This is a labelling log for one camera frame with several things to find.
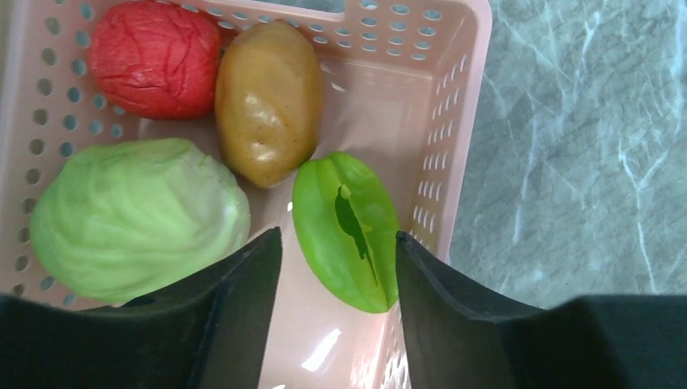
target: potato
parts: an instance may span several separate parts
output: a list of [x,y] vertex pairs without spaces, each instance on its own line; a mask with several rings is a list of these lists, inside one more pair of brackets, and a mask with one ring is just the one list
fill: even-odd
[[298,30],[277,20],[242,32],[215,90],[224,163],[258,188],[278,185],[313,155],[323,106],[322,71]]

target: pink plastic basket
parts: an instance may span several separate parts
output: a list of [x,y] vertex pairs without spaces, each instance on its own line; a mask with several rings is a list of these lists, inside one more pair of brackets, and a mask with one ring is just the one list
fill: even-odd
[[[85,66],[89,33],[124,0],[2,0],[0,290],[68,310],[74,296],[35,260],[29,214],[66,158],[91,143],[192,135],[218,155],[212,121],[151,122],[109,105]],[[390,191],[402,229],[445,259],[491,32],[487,0],[348,0],[341,14],[250,0],[185,0],[225,29],[299,26],[321,55],[326,115],[316,152],[361,158]],[[398,305],[364,314],[331,296],[292,228],[292,178],[246,187],[253,236],[279,225],[284,264],[261,388],[409,387]]]

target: toy bell pepper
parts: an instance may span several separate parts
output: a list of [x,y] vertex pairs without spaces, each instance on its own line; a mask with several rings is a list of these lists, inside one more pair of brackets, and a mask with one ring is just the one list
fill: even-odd
[[293,224],[314,274],[338,299],[369,313],[398,300],[399,219],[379,177],[345,152],[309,160],[293,185]]

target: basket bottom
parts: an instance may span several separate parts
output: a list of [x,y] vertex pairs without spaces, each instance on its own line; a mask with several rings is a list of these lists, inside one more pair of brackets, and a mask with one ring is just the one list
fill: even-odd
[[[407,230],[414,195],[409,186],[419,173],[408,167],[421,163],[431,78],[328,58],[322,69],[327,104],[314,158],[340,150],[363,160],[382,179]],[[212,119],[191,126],[143,121],[139,138],[188,138],[219,158]],[[251,239],[276,225],[283,234],[284,261],[260,389],[380,387],[391,374],[387,365],[398,365],[404,353],[398,306],[389,314],[366,314],[320,284],[293,229],[293,178],[270,190],[241,183],[253,214]]]

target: toy cabbage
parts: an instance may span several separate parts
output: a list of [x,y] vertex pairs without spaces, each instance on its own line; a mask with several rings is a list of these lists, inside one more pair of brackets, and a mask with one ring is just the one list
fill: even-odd
[[31,217],[45,269],[81,297],[121,303],[240,249],[236,178],[185,139],[94,145],[72,156]]

